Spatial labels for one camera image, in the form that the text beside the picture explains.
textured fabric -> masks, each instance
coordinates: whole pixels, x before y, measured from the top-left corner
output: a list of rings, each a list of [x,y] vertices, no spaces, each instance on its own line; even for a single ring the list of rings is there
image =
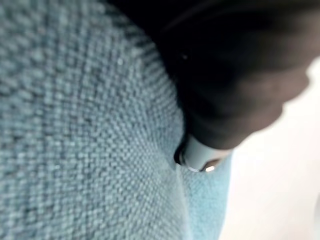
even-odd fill
[[[107,3],[0,4],[0,239],[217,240],[230,160],[175,165],[176,90]]]

white background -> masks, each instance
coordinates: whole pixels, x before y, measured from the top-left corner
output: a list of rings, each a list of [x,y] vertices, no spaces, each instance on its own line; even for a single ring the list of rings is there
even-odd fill
[[[220,240],[312,240],[320,193],[320,59],[282,117],[235,151]]]

blue upholstery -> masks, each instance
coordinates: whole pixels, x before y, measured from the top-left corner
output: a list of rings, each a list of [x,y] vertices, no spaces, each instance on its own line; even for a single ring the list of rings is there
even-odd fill
[[[217,240],[230,160],[173,162],[176,90],[110,4],[1,0],[0,239]]]

black sleeve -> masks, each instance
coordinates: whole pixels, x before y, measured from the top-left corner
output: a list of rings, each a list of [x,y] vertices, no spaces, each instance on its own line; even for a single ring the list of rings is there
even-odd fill
[[[115,0],[177,79],[187,130],[231,149],[273,123],[320,55],[320,0]]]

small light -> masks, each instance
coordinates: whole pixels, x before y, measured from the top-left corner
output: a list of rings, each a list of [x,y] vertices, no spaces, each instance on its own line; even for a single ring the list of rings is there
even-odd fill
[[[213,170],[215,170],[215,166],[209,166],[205,169],[206,172],[211,172]]]

